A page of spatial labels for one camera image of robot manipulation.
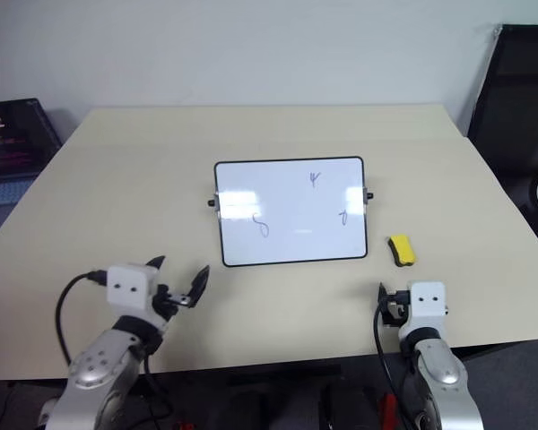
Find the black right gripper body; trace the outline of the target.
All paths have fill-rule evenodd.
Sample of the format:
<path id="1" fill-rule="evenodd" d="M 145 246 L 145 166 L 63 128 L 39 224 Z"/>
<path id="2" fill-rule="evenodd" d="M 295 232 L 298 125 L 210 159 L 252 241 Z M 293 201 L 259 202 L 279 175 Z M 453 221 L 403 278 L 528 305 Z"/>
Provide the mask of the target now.
<path id="1" fill-rule="evenodd" d="M 393 294 L 388 293 L 386 326 L 402 327 L 408 321 L 410 303 L 410 292 L 407 290 L 399 290 Z"/>

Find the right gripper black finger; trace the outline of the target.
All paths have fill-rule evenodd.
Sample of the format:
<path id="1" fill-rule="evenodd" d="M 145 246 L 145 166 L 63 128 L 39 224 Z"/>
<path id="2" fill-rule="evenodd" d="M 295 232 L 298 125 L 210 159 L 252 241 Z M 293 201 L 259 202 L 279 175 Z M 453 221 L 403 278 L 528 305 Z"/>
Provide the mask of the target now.
<path id="1" fill-rule="evenodd" d="M 382 282 L 379 283 L 378 293 L 377 293 L 377 313 L 379 321 L 381 321 L 383 326 L 386 326 L 386 314 L 388 312 L 387 305 L 388 293 Z"/>

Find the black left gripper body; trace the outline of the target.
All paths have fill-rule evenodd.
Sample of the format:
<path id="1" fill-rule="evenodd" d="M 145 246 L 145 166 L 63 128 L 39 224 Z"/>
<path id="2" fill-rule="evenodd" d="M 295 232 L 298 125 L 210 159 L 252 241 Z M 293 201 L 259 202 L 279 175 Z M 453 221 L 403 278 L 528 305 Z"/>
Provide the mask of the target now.
<path id="1" fill-rule="evenodd" d="M 165 332 L 169 321 L 178 313 L 180 307 L 193 306 L 194 299 L 189 294 L 171 293 L 168 286 L 159 284 L 151 301 L 153 324 L 160 332 Z"/>

